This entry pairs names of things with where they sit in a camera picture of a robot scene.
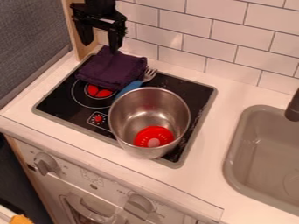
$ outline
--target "purple towel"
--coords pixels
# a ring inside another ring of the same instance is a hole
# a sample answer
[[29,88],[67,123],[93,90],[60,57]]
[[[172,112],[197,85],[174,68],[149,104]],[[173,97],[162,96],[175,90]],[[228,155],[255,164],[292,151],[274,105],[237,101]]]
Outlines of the purple towel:
[[137,58],[121,52],[113,55],[107,46],[103,46],[97,55],[79,70],[76,78],[116,91],[132,81],[143,79],[147,64],[144,57]]

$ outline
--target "faucet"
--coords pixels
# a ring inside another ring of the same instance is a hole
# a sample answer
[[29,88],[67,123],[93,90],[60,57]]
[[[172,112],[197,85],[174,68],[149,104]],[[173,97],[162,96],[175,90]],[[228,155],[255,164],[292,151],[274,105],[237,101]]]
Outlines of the faucet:
[[289,103],[284,115],[291,122],[299,122],[299,88],[295,92],[291,102]]

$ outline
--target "black cooktop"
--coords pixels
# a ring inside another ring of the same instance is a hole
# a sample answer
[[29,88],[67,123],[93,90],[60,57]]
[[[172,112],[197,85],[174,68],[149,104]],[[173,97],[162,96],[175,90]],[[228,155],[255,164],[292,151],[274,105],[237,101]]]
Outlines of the black cooktop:
[[[39,115],[46,116],[55,122],[63,123],[67,126],[73,124],[76,129],[79,126],[79,130],[83,133],[92,133],[92,136],[96,133],[99,139],[117,144],[108,126],[109,107],[117,93],[102,87],[90,85],[85,81],[75,78],[75,74],[91,58],[93,58],[93,55],[53,89],[36,106],[36,112]],[[209,108],[206,105],[208,102],[209,104],[212,103],[209,100],[215,94],[214,88],[201,85],[197,82],[182,80],[164,73],[158,73],[153,80],[143,85],[169,89],[180,95],[189,106],[191,111],[189,129],[184,134],[181,143],[163,157],[163,159],[169,162],[177,163],[180,161],[182,154],[186,154],[183,152],[187,151],[187,148],[190,148],[191,135],[194,130],[198,130],[199,121],[203,122],[203,114],[206,114],[206,110]]]

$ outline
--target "metal bowl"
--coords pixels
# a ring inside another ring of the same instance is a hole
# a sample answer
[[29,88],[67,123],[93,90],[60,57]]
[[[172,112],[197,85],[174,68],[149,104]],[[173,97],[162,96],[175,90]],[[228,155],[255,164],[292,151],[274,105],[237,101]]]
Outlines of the metal bowl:
[[[171,151],[190,124],[190,110],[177,94],[160,87],[140,87],[127,92],[111,106],[110,129],[120,146],[140,158],[159,158]],[[174,135],[174,141],[158,147],[133,145],[137,133],[149,126],[162,126]]]

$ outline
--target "gray sink basin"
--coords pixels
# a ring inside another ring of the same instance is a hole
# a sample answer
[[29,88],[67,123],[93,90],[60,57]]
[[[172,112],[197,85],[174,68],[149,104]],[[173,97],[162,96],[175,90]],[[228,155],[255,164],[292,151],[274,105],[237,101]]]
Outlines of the gray sink basin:
[[299,215],[299,122],[253,106],[241,115],[223,171],[239,193]]

